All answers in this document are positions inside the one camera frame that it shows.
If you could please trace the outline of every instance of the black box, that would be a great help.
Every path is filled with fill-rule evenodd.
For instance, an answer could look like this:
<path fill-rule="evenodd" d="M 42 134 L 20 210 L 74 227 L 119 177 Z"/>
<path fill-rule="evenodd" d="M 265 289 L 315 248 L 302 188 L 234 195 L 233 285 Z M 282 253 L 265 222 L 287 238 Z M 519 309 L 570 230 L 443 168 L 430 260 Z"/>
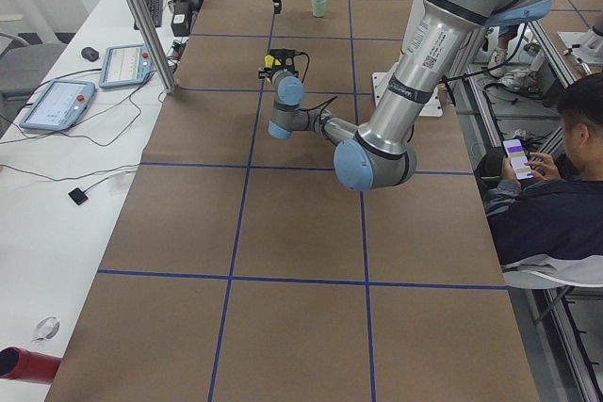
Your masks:
<path fill-rule="evenodd" d="M 190 3 L 175 2 L 173 4 L 173 16 L 171 17 L 171 31 L 175 37 L 187 37 L 192 27 L 192 10 Z"/>

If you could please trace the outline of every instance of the chair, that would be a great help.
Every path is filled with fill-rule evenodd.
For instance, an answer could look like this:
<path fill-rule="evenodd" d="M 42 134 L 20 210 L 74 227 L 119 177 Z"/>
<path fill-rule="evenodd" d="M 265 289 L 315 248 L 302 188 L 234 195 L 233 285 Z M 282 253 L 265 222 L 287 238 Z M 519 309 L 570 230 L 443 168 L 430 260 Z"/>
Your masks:
<path fill-rule="evenodd" d="M 0 22 L 22 18 L 22 15 L 5 15 L 0 16 Z M 29 44 L 4 32 L 0 32 L 0 37 L 11 40 L 8 50 L 0 56 L 0 115 L 14 121 L 67 45 L 62 42 Z M 9 126 L 9 122 L 0 118 L 0 137 Z"/>
<path fill-rule="evenodd" d="M 542 320 L 553 310 L 555 305 L 565 296 L 567 296 L 576 287 L 603 287 L 602 283 L 584 283 L 561 280 L 559 278 L 547 275 L 546 273 L 534 270 L 532 266 L 515 267 L 502 271 L 502 276 L 505 283 L 510 287 L 519 289 L 555 289 L 562 288 L 558 291 L 557 296 L 546 306 L 538 318 L 534 319 L 534 324 L 542 322 Z"/>

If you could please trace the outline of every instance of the man with black hair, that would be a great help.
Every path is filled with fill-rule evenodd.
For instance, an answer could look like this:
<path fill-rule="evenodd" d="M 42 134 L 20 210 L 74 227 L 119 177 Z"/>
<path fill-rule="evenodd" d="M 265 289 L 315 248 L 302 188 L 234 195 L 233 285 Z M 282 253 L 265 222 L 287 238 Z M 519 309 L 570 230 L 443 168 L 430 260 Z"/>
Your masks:
<path fill-rule="evenodd" d="M 556 100 L 563 144 L 580 173 L 561 178 L 552 156 L 531 153 L 538 181 L 524 190 L 509 159 L 484 204 L 503 268 L 534 269 L 574 282 L 603 282 L 603 73 L 572 84 Z"/>

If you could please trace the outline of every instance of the white table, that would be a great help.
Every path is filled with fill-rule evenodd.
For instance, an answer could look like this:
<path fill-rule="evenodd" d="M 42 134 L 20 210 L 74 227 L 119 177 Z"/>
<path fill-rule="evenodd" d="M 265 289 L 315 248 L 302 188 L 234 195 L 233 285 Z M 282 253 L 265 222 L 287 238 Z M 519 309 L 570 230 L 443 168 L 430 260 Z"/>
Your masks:
<path fill-rule="evenodd" d="M 165 8 L 162 27 L 157 29 L 157 33 L 166 51 L 174 40 L 170 22 L 171 14 Z M 100 68 L 108 46 L 134 43 L 142 43 L 142 37 L 133 28 L 132 15 L 125 0 L 101 0 L 48 73 L 47 79 Z M 98 50 L 101 58 L 92 63 L 85 60 L 80 51 L 86 46 Z M 98 84 L 99 73 L 75 77 Z M 132 90 L 98 89 L 83 119 L 119 103 Z M 83 138 L 51 136 L 0 144 L 0 163 L 54 178 L 137 164 L 161 109 L 157 98 L 162 92 L 163 86 L 156 75 L 133 97 L 141 109 L 140 117 L 111 146 L 102 148 Z M 107 143 L 137 112 L 126 101 L 76 126 L 69 133 L 87 135 Z M 22 137 L 11 126 L 2 141 Z M 50 355 L 63 355 L 122 209 L 132 174 L 124 176 L 125 186 L 121 188 L 115 180 L 97 185 L 89 192 L 90 199 L 80 206 L 75 205 L 67 194 L 77 186 L 85 189 L 108 174 L 54 183 L 11 169 L 0 171 L 0 349 L 18 346 Z M 33 343 L 34 328 L 48 316 L 56 316 L 60 320 L 57 336 L 42 343 Z M 0 380 L 0 400 L 42 401 L 48 388 L 46 385 Z"/>

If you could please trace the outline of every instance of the dark jacket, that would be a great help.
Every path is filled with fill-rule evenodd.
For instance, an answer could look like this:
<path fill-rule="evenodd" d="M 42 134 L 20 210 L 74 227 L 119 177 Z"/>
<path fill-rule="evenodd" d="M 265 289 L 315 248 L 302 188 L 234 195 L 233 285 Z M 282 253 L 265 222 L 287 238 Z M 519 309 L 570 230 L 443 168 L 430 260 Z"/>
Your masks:
<path fill-rule="evenodd" d="M 484 201 L 502 265 L 603 255 L 603 182 L 545 181 L 522 191 L 501 181 Z"/>

